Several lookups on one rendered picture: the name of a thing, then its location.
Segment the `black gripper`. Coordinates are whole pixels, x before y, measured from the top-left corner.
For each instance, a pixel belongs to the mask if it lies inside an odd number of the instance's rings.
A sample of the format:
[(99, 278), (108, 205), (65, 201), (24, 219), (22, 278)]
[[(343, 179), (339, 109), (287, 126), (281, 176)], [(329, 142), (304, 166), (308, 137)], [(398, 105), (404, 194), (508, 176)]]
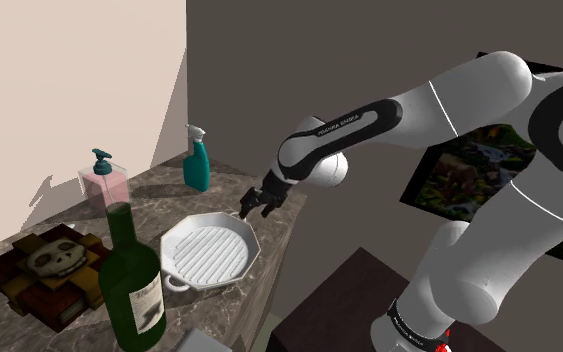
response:
[(272, 170), (270, 170), (262, 180), (261, 186), (257, 189), (250, 187), (249, 190), (240, 199), (240, 211), (238, 213), (241, 219), (245, 219), (248, 214), (260, 205), (266, 205), (261, 211), (261, 216), (267, 218), (268, 215), (281, 206), (287, 198), (288, 192), (292, 185), (281, 180)]

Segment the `white octagonal grill pan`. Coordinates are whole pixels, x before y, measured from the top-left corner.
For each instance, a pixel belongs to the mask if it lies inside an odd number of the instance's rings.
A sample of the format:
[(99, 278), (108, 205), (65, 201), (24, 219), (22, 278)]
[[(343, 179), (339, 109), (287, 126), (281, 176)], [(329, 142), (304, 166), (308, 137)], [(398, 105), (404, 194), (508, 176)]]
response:
[(260, 251), (253, 227), (236, 212), (189, 215), (161, 237), (164, 287), (185, 292), (236, 283)]

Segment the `teal spray bottle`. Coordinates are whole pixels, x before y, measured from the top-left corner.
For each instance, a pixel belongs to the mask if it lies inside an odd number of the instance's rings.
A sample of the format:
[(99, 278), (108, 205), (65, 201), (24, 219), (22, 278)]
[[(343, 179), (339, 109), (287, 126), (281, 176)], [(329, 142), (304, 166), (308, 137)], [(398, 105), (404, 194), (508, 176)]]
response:
[(193, 154), (184, 159), (184, 183), (200, 192), (209, 188), (210, 165), (207, 152), (203, 143), (205, 131), (197, 126), (186, 124), (188, 137), (192, 139)]

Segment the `pale grey flat object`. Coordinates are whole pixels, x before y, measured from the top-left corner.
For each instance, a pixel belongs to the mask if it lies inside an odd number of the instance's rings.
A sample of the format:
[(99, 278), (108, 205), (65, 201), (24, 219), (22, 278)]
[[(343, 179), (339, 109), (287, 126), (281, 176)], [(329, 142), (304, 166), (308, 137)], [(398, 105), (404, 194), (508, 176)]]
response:
[(205, 332), (191, 328), (171, 352), (233, 352)]

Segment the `dark green wine bottle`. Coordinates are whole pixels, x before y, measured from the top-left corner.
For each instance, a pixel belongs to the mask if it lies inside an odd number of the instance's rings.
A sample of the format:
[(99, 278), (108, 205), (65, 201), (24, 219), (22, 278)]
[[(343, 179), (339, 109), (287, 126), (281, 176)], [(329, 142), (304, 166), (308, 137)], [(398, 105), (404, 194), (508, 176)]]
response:
[(109, 205), (106, 216), (113, 248), (100, 268), (100, 289), (118, 345), (146, 352), (166, 328), (160, 260), (137, 240), (129, 203)]

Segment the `pink soap dispenser teal pump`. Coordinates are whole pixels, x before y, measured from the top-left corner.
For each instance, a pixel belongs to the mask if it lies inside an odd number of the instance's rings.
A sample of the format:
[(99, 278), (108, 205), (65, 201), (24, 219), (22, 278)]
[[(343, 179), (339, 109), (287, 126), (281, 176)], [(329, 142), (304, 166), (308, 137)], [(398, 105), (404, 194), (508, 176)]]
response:
[(78, 171), (80, 188), (86, 200), (99, 210), (116, 202), (129, 202), (126, 169), (112, 163), (112, 155), (101, 149), (93, 148), (92, 153), (96, 158), (94, 164)]

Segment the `brown book with skull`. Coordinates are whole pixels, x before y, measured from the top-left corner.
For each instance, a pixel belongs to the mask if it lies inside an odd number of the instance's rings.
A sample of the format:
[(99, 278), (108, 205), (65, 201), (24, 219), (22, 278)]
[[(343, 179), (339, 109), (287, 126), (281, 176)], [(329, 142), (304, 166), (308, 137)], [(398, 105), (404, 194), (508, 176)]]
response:
[(64, 224), (31, 233), (0, 255), (0, 292), (17, 314), (60, 332), (104, 304), (98, 275), (109, 254), (99, 237)]

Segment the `black framed landscape wall picture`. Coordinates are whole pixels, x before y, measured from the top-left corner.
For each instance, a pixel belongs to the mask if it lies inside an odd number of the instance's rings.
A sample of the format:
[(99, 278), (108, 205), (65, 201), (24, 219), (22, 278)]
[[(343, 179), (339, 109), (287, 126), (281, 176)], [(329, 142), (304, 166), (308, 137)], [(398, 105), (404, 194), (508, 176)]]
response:
[(511, 126), (480, 127), (429, 147), (400, 201), (450, 220), (470, 221), (534, 154), (535, 148)]

